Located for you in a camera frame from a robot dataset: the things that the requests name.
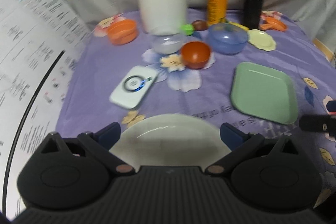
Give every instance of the flower pattern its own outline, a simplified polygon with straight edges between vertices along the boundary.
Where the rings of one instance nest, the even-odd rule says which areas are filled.
[[[202,85],[200,71],[184,68],[183,64],[179,63],[179,55],[172,55],[173,57],[159,54],[151,48],[142,54],[142,59],[149,64],[147,67],[153,68],[158,72],[156,82],[162,82],[167,79],[168,87],[182,92],[199,89]],[[203,69],[210,68],[214,62],[215,56],[212,52],[208,63]]]
[[[132,110],[127,113],[127,116],[123,118],[121,121],[122,124],[127,124],[127,128],[130,128],[131,126],[135,125],[136,123],[144,120],[146,118],[145,115],[138,115],[137,110]]]
[[[333,98],[331,98],[329,95],[327,95],[323,100],[322,100],[322,103],[323,103],[323,106],[325,108],[325,111],[330,114],[330,112],[327,110],[327,104],[329,101],[332,101]]]
[[[107,35],[107,29],[111,26],[112,23],[125,20],[125,17],[121,16],[122,14],[118,14],[107,19],[102,20],[95,27],[93,34],[96,37],[104,37]]]
[[[261,19],[266,20],[266,17],[273,17],[277,20],[281,20],[282,13],[276,11],[261,11]]]
[[[183,71],[185,66],[182,63],[181,56],[178,54],[171,54],[168,57],[160,58],[161,67],[167,68],[168,72],[172,71]]]
[[[324,135],[329,141],[336,142],[335,137],[330,136],[329,133],[324,133]]]

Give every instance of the brown fruit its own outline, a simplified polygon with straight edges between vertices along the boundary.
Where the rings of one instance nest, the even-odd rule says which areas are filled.
[[[195,20],[192,23],[195,31],[204,31],[208,29],[208,24],[204,20]]]

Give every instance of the cream flower-shaped plate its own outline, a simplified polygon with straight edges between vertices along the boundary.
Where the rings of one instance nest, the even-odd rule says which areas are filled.
[[[277,44],[269,34],[257,29],[249,30],[247,33],[249,35],[248,42],[253,46],[268,52],[276,49]]]

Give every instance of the blue bowl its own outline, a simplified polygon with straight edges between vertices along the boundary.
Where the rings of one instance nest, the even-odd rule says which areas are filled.
[[[246,45],[248,35],[245,30],[228,23],[210,26],[207,43],[215,52],[233,55],[241,52]]]

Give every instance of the red bowl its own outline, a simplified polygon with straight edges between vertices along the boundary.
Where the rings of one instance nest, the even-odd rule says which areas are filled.
[[[181,48],[182,62],[191,69],[203,68],[208,63],[210,54],[209,45],[200,41],[188,42]]]

